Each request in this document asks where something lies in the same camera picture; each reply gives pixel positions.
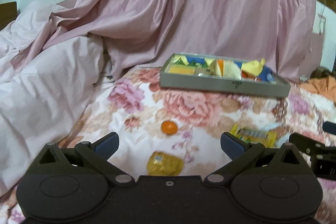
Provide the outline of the grey snack tray box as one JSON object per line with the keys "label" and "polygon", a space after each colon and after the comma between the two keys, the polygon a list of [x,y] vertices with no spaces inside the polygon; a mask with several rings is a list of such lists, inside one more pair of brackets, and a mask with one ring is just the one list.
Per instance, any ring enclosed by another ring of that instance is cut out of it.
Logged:
{"label": "grey snack tray box", "polygon": [[262,61],[174,53],[161,68],[162,88],[285,98],[290,84]]}

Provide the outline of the orange cloth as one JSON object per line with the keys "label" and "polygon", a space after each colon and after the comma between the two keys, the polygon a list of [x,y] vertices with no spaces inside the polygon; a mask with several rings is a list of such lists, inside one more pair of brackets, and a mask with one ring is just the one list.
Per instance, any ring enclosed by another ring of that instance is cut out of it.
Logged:
{"label": "orange cloth", "polygon": [[306,91],[319,94],[333,102],[336,101],[336,81],[332,76],[327,76],[322,79],[310,79],[306,83],[301,83],[300,88]]}

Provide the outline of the yellow snack packet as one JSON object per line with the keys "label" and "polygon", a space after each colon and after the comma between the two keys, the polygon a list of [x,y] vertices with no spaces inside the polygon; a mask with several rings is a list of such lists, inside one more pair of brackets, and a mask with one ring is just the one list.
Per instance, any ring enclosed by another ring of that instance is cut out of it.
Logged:
{"label": "yellow snack packet", "polygon": [[184,166],[184,161],[179,157],[155,151],[147,162],[149,176],[178,176]]}

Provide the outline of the yellow crumpled wrapper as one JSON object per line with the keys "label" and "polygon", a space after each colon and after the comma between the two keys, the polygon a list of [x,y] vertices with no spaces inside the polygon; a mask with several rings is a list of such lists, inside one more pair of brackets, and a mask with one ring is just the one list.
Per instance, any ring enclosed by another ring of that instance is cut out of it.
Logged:
{"label": "yellow crumpled wrapper", "polygon": [[241,70],[245,73],[257,77],[263,70],[266,60],[262,58],[259,60],[253,60],[249,62],[242,63]]}

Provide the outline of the yellow green snack bar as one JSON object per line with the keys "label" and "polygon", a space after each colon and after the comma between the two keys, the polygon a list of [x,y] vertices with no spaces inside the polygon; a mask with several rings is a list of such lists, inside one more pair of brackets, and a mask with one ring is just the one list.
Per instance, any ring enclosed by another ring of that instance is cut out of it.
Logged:
{"label": "yellow green snack bar", "polygon": [[240,127],[236,124],[230,130],[230,134],[246,143],[261,143],[266,148],[274,147],[277,139],[275,132]]}

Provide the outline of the floral bed sheet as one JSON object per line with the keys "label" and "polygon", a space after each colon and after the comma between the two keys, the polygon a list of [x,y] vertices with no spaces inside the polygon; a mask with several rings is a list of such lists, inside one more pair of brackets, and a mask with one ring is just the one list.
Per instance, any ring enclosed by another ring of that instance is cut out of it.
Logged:
{"label": "floral bed sheet", "polygon": [[[175,122],[177,133],[164,134],[163,121]],[[147,173],[155,151],[181,158],[184,175],[205,176],[229,161],[220,137],[235,124],[273,131],[278,144],[297,132],[333,146],[335,137],[323,132],[324,121],[335,121],[335,103],[296,85],[284,99],[162,89],[159,69],[140,68],[115,83],[93,86],[82,115],[56,142],[70,148],[114,131],[120,147],[109,161],[133,177]]]}

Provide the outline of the pink satin curtain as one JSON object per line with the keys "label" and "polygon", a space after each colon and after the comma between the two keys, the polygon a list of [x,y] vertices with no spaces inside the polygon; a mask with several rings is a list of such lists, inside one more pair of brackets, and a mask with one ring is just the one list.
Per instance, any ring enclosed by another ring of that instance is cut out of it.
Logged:
{"label": "pink satin curtain", "polygon": [[52,13],[38,36],[12,59],[19,69],[46,49],[77,36],[101,36],[112,75],[161,65],[172,53],[264,58],[295,79],[309,54],[316,0],[77,0]]}

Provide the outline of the small orange mandarin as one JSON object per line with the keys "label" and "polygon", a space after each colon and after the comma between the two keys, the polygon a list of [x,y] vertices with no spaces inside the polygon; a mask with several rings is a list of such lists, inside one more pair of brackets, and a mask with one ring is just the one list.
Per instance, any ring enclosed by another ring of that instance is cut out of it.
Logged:
{"label": "small orange mandarin", "polygon": [[178,131],[178,126],[173,121],[163,121],[161,123],[161,131],[166,135],[174,135]]}

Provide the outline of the dark wooden headboard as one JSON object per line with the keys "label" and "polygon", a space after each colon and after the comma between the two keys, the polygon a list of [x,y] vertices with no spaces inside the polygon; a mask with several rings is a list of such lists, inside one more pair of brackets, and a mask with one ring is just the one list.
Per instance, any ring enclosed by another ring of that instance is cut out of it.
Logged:
{"label": "dark wooden headboard", "polygon": [[0,30],[3,30],[10,22],[16,20],[18,15],[17,3],[8,2],[0,4]]}

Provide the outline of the light pink duvet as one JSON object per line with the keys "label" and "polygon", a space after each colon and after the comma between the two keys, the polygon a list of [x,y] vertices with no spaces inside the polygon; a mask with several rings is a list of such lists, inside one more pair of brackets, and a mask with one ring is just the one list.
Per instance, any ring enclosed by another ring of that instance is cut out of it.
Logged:
{"label": "light pink duvet", "polygon": [[62,9],[36,0],[1,31],[1,193],[24,175],[43,146],[63,139],[82,115],[103,67],[98,36],[77,36],[43,51],[21,71],[13,59]]}

